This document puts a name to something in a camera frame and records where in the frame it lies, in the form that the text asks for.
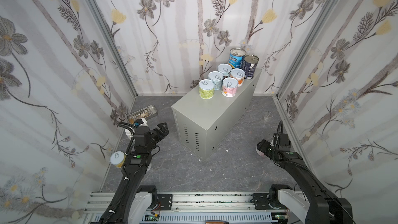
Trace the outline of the green can white lid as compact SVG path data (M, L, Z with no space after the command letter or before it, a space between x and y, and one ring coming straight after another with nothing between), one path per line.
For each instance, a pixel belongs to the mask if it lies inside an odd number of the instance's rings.
M210 79L203 79L199 82L199 94L202 99L208 100L214 96L215 84Z

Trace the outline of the orange can white lid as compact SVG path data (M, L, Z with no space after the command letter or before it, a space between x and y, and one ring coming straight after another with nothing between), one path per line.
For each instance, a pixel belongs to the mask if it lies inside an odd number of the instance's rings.
M230 77L238 81L238 86L242 86L245 79L245 71L240 68L234 68L230 72Z

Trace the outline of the light teal can white lid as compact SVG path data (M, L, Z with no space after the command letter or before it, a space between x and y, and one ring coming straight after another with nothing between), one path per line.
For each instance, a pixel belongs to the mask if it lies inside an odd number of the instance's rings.
M212 71L208 74L208 79L210 79L214 85L215 85L215 90L221 90L222 88L222 81L224 79L224 76L221 72L219 71Z

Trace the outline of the dark navy food can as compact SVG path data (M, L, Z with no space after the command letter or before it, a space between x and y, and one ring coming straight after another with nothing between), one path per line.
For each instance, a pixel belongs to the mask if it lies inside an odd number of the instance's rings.
M258 62L259 58L255 55L246 55L243 58L240 68L245 72L245 79L253 79Z

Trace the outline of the blue soup can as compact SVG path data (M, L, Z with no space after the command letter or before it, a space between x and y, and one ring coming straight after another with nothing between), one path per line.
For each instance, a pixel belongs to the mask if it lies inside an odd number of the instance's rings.
M246 52L242 48L232 48L230 50L230 56L228 63L232 66L232 68L240 68L241 62L246 55Z

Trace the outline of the pale pink can white lid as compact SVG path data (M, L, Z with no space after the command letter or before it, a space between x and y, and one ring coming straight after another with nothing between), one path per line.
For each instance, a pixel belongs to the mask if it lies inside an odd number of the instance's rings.
M264 157L263 152L261 152L259 149L256 148L256 152L259 156Z

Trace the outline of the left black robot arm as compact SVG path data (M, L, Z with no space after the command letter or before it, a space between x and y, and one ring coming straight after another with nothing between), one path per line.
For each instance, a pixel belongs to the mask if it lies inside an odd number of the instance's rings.
M123 153L122 180L109 206L97 224L139 224L145 212L160 207L155 186L141 186L152 160L152 151L169 135L167 123L150 129L142 119L134 124L117 122L117 126L128 130L131 140Z

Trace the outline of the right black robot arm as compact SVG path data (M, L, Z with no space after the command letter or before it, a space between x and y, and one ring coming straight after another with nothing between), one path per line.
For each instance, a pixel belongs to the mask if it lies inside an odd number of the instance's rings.
M286 207L304 224L354 224L352 206L337 197L315 176L302 156L291 150L291 141L280 121L272 141L262 140L257 151L288 172L303 197L287 185L274 184L269 189L267 204L273 209Z

